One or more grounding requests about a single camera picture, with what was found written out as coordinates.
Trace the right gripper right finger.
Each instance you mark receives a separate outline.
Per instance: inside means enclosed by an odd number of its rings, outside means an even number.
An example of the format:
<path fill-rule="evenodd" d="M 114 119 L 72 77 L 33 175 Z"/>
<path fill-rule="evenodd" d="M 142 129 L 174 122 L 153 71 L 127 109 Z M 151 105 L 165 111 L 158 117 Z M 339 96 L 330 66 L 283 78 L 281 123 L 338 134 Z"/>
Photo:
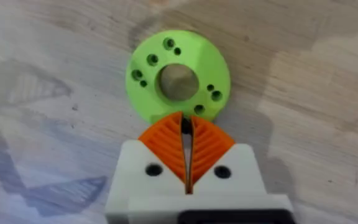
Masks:
<path fill-rule="evenodd" d="M 252 147 L 199 116 L 191 117 L 192 149 L 187 193 L 195 195 L 265 194 Z"/>

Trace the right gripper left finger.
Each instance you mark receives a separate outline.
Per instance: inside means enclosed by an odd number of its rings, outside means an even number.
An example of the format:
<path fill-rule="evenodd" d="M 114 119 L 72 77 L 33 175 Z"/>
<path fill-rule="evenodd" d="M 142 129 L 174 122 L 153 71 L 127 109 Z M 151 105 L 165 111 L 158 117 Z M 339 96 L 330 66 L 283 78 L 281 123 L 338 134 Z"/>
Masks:
<path fill-rule="evenodd" d="M 125 141 L 105 206 L 108 223 L 176 223 L 185 196 L 183 114 L 174 112 Z"/>

